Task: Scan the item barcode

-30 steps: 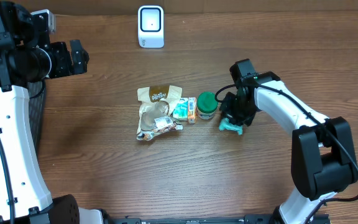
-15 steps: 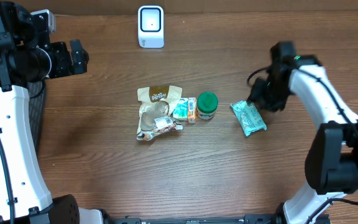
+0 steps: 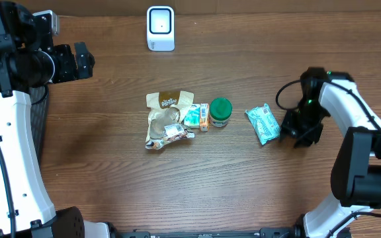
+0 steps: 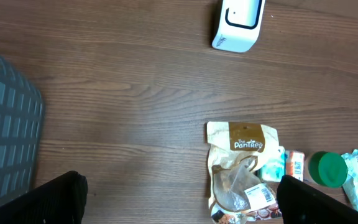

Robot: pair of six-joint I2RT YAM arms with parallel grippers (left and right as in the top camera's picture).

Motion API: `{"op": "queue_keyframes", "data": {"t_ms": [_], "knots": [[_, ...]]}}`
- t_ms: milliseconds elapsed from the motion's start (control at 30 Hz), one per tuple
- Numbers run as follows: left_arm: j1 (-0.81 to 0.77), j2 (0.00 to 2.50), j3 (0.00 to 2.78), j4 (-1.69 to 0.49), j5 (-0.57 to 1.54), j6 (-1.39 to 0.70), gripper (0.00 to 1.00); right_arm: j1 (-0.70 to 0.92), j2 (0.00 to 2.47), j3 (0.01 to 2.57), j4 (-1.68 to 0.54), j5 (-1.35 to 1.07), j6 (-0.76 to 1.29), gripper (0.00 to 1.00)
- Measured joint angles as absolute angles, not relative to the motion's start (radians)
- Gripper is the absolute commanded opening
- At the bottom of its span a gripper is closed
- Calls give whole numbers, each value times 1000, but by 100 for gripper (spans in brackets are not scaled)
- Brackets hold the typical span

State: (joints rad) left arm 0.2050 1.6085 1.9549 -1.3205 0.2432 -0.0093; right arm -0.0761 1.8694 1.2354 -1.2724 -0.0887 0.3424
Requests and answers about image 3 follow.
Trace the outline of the green lidded jar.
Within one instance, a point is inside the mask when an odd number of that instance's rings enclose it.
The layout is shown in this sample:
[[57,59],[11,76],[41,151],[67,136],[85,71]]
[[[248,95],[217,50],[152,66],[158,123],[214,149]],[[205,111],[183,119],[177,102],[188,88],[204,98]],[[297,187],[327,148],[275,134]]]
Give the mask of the green lidded jar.
[[232,104],[227,98],[216,98],[210,104],[210,123],[215,127],[224,127],[232,115]]

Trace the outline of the small teal tissue pack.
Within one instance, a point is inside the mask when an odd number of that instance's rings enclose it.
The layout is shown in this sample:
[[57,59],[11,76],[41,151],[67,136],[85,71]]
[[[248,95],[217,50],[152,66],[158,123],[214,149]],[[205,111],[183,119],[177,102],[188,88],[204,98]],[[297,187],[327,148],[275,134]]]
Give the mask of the small teal tissue pack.
[[200,104],[192,104],[187,115],[183,120],[183,124],[192,129],[200,127]]

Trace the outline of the small orange box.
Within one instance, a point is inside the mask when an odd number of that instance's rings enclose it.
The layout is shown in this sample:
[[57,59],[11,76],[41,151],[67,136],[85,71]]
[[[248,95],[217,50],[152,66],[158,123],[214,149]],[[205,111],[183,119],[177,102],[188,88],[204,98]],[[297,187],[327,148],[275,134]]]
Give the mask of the small orange box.
[[209,104],[200,104],[200,120],[199,126],[201,132],[207,132],[209,130]]

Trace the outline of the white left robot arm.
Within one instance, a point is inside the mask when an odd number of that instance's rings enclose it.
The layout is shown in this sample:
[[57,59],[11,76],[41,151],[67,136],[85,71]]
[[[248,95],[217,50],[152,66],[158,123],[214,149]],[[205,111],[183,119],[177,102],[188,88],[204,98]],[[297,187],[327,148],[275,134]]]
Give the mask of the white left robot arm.
[[0,1],[0,237],[114,237],[76,207],[56,210],[44,186],[32,137],[30,90],[90,78],[86,45],[54,45],[59,18]]

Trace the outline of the clear red snack bag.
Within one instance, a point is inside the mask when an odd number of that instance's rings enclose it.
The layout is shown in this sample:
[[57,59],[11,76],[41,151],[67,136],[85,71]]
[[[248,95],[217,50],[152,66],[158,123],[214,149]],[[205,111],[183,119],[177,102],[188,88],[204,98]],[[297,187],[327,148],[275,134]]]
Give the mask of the clear red snack bag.
[[148,136],[146,149],[161,149],[175,141],[194,138],[195,134],[185,125],[174,123],[167,126],[152,124]]

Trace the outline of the mint green wipes packet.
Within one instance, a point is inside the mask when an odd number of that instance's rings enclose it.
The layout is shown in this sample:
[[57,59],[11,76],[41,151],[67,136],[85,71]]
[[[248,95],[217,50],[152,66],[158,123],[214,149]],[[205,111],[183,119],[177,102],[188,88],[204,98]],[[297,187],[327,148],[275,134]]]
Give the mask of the mint green wipes packet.
[[245,111],[253,126],[261,145],[276,139],[280,135],[280,126],[277,123],[267,103]]

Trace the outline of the beige brown pastry bag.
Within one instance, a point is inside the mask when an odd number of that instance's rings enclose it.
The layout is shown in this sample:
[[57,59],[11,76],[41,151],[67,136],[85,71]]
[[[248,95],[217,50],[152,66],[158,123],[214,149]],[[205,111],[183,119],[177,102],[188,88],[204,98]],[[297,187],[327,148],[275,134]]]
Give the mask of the beige brown pastry bag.
[[161,91],[146,95],[146,106],[150,109],[148,114],[148,132],[152,124],[167,126],[181,124],[193,104],[194,94],[187,91]]

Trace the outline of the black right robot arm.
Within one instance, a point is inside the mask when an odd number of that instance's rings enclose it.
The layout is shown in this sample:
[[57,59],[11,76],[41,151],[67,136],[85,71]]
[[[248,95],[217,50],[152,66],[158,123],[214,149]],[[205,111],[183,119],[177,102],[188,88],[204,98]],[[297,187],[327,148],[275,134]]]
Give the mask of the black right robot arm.
[[381,218],[381,119],[345,72],[310,67],[297,80],[302,98],[286,108],[279,138],[294,138],[294,147],[317,143],[322,120],[331,117],[343,134],[333,168],[330,194],[300,216],[281,237],[350,237],[348,225],[361,216]]

